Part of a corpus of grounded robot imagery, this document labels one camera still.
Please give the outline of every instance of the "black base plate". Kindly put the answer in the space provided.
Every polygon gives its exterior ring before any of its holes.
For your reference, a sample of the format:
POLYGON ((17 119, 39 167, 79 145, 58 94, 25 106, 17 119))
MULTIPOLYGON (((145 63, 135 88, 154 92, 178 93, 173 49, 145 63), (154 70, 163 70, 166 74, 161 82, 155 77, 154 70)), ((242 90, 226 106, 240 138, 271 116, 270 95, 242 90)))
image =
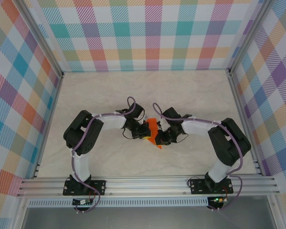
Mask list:
POLYGON ((192 194, 226 194, 226 191, 223 187, 227 189, 228 194, 233 193, 233 187, 229 187, 232 185, 230 179, 224 179, 218 188, 216 188, 213 192, 211 192, 208 187, 204 184, 204 179, 190 179, 188 182, 189 186, 191 187, 192 194))
MULTIPOLYGON (((88 180, 85 181, 87 185, 90 185, 91 187, 95 188, 99 191, 100 195, 105 195, 106 190, 106 181, 105 180, 88 180)), ((65 181, 64 189, 62 192, 63 196, 94 196, 93 190, 90 188, 82 185, 81 183, 77 182, 74 178, 70 176, 65 181)))

